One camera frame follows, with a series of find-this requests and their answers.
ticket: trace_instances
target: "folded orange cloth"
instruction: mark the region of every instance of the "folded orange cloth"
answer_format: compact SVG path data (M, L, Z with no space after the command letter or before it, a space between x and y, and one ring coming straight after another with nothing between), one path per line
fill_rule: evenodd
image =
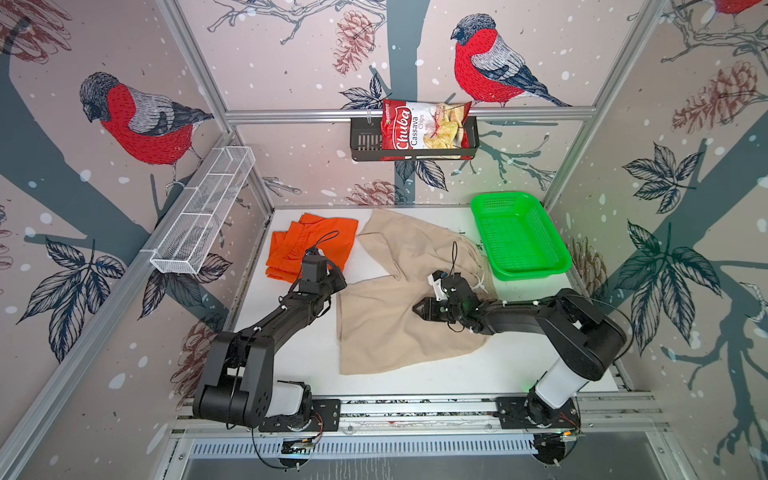
M266 261L269 278L293 283L301 271L301 259L306 249L324 236L331 237L334 230L339 234L323 241L317 247L342 271L355 243L357 220L351 218L323 218L304 214L299 222L291 222L287 232L272 232L270 257Z

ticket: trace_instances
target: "green plastic basket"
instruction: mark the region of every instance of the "green plastic basket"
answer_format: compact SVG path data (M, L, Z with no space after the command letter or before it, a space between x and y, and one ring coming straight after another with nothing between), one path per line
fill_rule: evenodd
M478 195L472 199L472 214L499 280L544 278L571 268L565 243L533 195Z

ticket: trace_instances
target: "bird tail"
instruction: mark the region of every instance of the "bird tail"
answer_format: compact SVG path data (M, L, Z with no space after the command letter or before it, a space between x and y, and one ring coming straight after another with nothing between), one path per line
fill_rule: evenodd
M544 98L547 101L552 102L553 104L559 106L559 107L570 107L569 104L558 100L557 98L551 96L549 93L540 93L538 94L539 97Z

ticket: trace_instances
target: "white wire mesh basket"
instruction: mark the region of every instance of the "white wire mesh basket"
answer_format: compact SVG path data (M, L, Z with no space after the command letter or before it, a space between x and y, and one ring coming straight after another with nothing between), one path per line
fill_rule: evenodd
M250 147L224 147L195 187L151 258L162 273L200 272L230 208L256 161Z

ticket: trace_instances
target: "black mounting plate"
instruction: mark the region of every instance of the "black mounting plate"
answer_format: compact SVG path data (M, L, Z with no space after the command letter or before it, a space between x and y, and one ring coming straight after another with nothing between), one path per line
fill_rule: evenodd
M323 431L324 432L338 432L339 431L339 414L341 412L341 400L338 399L313 399L312 400L312 414L317 413L320 418L323 419ZM317 420L312 418L309 425L301 432L319 432L320 425ZM259 432L262 433L298 433L295 430L289 429L285 425L279 424L275 419L267 417L261 422Z
M502 430L535 429L528 419L526 419L525 398L528 395L521 393L520 396L497 397L496 411L498 419L502 423ZM581 425L576 406L573 399L568 401L555 411L555 420L549 425L550 429L574 429L576 425Z

